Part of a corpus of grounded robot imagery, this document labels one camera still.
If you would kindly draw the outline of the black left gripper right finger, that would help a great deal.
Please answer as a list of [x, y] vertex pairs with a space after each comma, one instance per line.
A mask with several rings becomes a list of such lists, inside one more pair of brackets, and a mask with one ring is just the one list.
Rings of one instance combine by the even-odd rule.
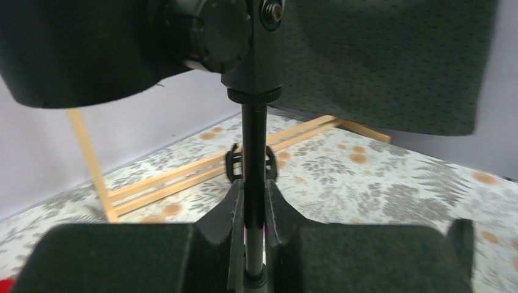
[[472, 292], [475, 227], [307, 219], [274, 181], [264, 194], [269, 292]]

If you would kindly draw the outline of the round-base mic stand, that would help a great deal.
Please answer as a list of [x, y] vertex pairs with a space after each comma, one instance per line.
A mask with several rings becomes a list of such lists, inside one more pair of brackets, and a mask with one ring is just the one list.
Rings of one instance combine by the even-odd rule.
[[242, 175], [193, 224], [183, 292], [264, 292], [264, 192], [268, 104], [284, 74], [283, 1], [166, 1], [167, 48], [186, 67], [221, 74], [241, 105]]

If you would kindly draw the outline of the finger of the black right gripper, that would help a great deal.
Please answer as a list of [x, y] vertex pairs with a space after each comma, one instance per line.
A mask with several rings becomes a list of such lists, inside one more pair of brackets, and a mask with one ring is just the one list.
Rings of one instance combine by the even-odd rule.
[[22, 105], [65, 109], [143, 92], [187, 68], [167, 51], [164, 1], [2, 1], [1, 76]]

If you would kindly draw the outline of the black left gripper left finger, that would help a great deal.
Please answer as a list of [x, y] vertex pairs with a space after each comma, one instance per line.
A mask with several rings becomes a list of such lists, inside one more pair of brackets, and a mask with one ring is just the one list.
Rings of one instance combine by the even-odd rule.
[[51, 228], [13, 292], [242, 292], [243, 183], [194, 223]]

